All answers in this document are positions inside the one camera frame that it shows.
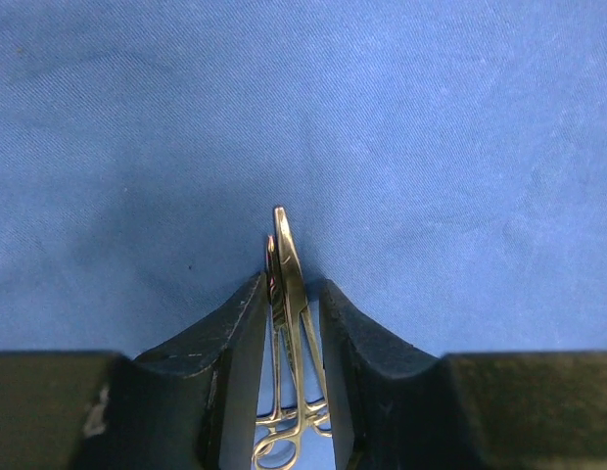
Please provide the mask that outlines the steel hemostat clamp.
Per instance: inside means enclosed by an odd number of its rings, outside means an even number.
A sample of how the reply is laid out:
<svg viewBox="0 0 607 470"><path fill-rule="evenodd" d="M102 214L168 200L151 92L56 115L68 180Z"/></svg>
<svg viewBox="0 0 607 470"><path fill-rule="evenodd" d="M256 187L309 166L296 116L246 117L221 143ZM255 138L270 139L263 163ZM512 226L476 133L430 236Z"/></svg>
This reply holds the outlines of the steel hemostat clamp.
<svg viewBox="0 0 607 470"><path fill-rule="evenodd" d="M273 211L275 233L267 239L266 274L270 306L270 346L273 402L269 413L257 417L256 426L267 431L254 444L252 464L265 469L262 461L276 445L287 443L293 454L280 464L280 469L293 468L301 454L302 437L308 429L330 438L329 404L321 348L317 341L309 301L306 294L301 262L286 210ZM322 396L315 401L305 398L304 348L309 347L314 373ZM296 403L282 405L282 361L286 355L287 370L295 389Z"/></svg>

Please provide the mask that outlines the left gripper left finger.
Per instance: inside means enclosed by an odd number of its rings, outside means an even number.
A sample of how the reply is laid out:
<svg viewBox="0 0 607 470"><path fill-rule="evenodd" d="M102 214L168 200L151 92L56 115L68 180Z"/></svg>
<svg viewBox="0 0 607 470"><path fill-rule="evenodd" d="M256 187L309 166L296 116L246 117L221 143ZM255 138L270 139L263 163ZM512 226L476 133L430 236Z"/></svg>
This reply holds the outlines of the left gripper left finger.
<svg viewBox="0 0 607 470"><path fill-rule="evenodd" d="M0 352L0 469L247 469L267 278L160 345Z"/></svg>

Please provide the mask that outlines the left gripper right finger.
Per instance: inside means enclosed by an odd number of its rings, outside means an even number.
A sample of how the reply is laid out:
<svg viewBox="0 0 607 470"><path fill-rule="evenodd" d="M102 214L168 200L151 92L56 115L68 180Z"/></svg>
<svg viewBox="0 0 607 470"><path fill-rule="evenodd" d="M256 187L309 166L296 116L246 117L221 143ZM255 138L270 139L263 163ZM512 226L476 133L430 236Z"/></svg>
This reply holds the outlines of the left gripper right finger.
<svg viewBox="0 0 607 470"><path fill-rule="evenodd" d="M340 469L607 469L607 352L441 357L319 287Z"/></svg>

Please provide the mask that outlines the blue surgical drape cloth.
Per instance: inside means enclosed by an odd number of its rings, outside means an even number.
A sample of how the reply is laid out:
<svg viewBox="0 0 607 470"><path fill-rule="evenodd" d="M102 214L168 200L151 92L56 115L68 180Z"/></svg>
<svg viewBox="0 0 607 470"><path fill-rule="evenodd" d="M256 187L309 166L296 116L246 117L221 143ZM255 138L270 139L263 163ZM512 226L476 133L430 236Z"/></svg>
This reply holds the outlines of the blue surgical drape cloth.
<svg viewBox="0 0 607 470"><path fill-rule="evenodd" d="M607 352L607 1L0 1L0 352L266 274L430 355Z"/></svg>

